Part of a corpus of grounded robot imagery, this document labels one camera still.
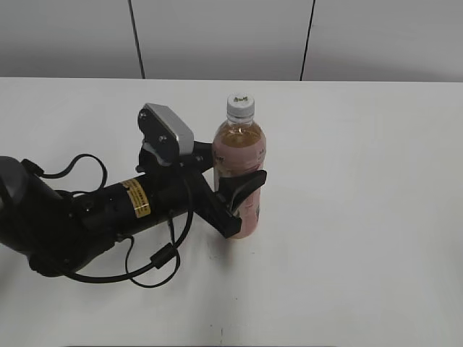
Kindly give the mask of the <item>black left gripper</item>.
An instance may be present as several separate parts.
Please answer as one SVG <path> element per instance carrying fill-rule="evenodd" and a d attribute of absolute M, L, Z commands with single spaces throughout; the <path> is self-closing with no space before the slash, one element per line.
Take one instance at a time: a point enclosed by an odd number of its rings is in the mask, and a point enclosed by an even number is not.
<path fill-rule="evenodd" d="M 194 212 L 213 226 L 224 238 L 236 235 L 242 221 L 233 215 L 239 206 L 261 188 L 267 171 L 257 170 L 234 177 L 221 177 L 216 194 L 203 173 L 213 167 L 212 144 L 194 141 L 191 155 L 181 156 L 164 167 L 140 149 L 137 172 L 160 220 L 167 215 Z"/>

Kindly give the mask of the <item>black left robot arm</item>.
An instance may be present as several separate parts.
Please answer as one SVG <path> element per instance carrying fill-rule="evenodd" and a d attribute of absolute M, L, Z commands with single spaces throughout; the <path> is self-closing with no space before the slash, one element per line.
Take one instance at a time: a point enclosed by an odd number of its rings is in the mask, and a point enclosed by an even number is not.
<path fill-rule="evenodd" d="M 27 257 L 46 277 L 65 276 L 83 283 L 132 280 L 179 259 L 185 235 L 172 236 L 147 265 L 122 275 L 91 277 L 81 269 L 116 243 L 178 215 L 200 216 L 223 237 L 237 235 L 238 207 L 261 188 L 267 173 L 256 170 L 222 178 L 212 190 L 204 173 L 212 168 L 211 145 L 196 142 L 192 153 L 167 166 L 141 150 L 137 175 L 91 192 L 55 190 L 51 174 L 34 162 L 1 158 L 1 243 Z"/>

